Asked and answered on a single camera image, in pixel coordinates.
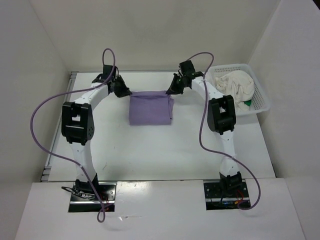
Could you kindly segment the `purple t-shirt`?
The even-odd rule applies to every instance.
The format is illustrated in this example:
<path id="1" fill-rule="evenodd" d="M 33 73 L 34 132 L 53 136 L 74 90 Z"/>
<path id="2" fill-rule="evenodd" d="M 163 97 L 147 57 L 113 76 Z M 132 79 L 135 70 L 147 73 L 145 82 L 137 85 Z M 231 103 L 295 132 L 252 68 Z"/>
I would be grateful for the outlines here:
<path id="1" fill-rule="evenodd" d="M 169 126 L 174 99 L 162 91 L 136 91 L 130 96 L 128 120 L 131 126 Z"/>

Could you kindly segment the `cream white t-shirt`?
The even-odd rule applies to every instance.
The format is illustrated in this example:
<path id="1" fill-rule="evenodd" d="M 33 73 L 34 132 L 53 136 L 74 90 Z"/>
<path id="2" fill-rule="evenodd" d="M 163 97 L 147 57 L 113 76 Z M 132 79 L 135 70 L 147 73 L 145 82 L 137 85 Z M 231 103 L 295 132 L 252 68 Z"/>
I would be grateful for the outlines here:
<path id="1" fill-rule="evenodd" d="M 242 70 L 235 70 L 222 77 L 215 77 L 214 86 L 222 94 L 231 95 L 235 109 L 247 111 L 249 106 L 244 102 L 252 100 L 255 91 L 253 78 Z"/>

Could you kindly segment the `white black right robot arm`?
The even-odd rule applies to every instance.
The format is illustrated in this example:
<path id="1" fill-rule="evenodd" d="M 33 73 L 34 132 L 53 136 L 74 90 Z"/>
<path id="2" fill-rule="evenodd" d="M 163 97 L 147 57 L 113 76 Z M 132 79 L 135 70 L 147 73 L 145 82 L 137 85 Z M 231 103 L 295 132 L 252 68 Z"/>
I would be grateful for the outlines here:
<path id="1" fill-rule="evenodd" d="M 204 116 L 201 119 L 200 127 L 203 127 L 204 120 L 206 120 L 208 128 L 222 144 L 222 151 L 214 151 L 214 153 L 223 155 L 219 168 L 219 191 L 223 196 L 230 197 L 242 184 L 242 175 L 236 160 L 234 160 L 236 155 L 234 99 L 231 95 L 222 94 L 209 81 L 203 79 L 203 76 L 202 72 L 186 76 L 175 73 L 166 94 L 182 94 L 184 88 L 190 87 L 205 100 Z"/>

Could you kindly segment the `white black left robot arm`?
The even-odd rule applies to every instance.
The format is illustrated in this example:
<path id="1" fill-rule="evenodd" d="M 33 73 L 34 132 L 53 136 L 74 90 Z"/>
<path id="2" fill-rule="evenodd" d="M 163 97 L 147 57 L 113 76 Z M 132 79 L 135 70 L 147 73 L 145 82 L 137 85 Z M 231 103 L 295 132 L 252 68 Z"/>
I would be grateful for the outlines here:
<path id="1" fill-rule="evenodd" d="M 98 174 L 91 153 L 91 140 L 95 133 L 93 111 L 112 93 L 118 98 L 132 94 L 121 75 L 112 77 L 103 84 L 100 74 L 92 81 L 91 90 L 75 101 L 66 101 L 62 105 L 61 134 L 70 144 L 76 162 L 77 174 L 73 191 L 83 194 L 89 200 L 96 199 L 100 194 Z"/>

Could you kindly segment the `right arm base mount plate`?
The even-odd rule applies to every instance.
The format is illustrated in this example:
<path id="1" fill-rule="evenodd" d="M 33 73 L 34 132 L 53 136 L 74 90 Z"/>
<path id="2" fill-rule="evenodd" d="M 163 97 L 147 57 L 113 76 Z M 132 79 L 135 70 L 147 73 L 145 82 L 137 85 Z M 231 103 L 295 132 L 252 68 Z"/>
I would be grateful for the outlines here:
<path id="1" fill-rule="evenodd" d="M 249 192 L 245 181 L 242 182 L 238 189 L 232 190 L 230 193 L 223 193 L 218 180 L 204 181 L 203 188 L 207 211 L 234 210 L 238 208 L 238 204 L 245 209 L 251 207 Z"/>

